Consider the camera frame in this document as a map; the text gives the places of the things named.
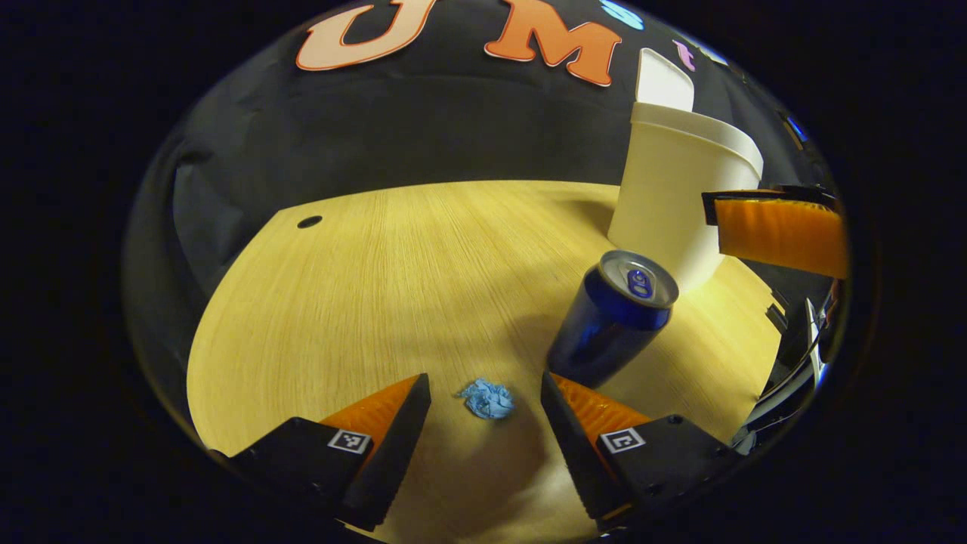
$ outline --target crumpled tissue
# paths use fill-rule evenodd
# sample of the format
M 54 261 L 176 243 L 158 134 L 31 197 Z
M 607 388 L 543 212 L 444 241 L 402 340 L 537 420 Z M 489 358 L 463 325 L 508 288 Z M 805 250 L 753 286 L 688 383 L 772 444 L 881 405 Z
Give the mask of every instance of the crumpled tissue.
M 513 397 L 507 387 L 479 378 L 457 393 L 465 397 L 470 411 L 483 419 L 503 419 L 513 411 Z

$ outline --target pull tab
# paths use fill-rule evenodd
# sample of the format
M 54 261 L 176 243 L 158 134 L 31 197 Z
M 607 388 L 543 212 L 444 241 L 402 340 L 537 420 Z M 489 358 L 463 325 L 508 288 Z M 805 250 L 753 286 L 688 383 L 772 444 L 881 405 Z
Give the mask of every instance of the pull tab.
M 652 283 L 648 276 L 641 270 L 631 270 L 628 272 L 628 289 L 632 294 L 641 298 L 652 297 Z

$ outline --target pink letter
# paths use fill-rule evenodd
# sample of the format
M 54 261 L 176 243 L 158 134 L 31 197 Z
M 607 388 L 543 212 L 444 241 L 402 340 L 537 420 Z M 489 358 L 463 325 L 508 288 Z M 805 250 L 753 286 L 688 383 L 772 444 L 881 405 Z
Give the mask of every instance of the pink letter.
M 695 65 L 691 64 L 691 51 L 689 51 L 689 47 L 675 40 L 672 40 L 672 43 L 678 46 L 678 58 L 682 59 L 682 64 L 694 72 Z

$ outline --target silver can top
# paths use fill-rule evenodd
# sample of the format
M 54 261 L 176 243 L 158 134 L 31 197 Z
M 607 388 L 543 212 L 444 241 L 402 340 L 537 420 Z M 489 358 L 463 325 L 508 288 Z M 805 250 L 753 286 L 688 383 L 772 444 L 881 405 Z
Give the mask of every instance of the silver can top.
M 678 300 L 674 278 L 649 258 L 614 250 L 601 257 L 598 267 L 609 284 L 637 304 L 669 308 Z

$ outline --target blue can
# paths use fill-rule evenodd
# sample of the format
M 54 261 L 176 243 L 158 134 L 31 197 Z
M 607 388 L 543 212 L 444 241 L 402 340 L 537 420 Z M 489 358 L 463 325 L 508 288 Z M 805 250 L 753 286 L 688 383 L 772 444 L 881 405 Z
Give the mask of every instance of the blue can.
M 584 275 L 547 352 L 547 367 L 598 387 L 658 335 L 677 299 L 678 285 L 657 263 L 631 252 L 607 252 Z

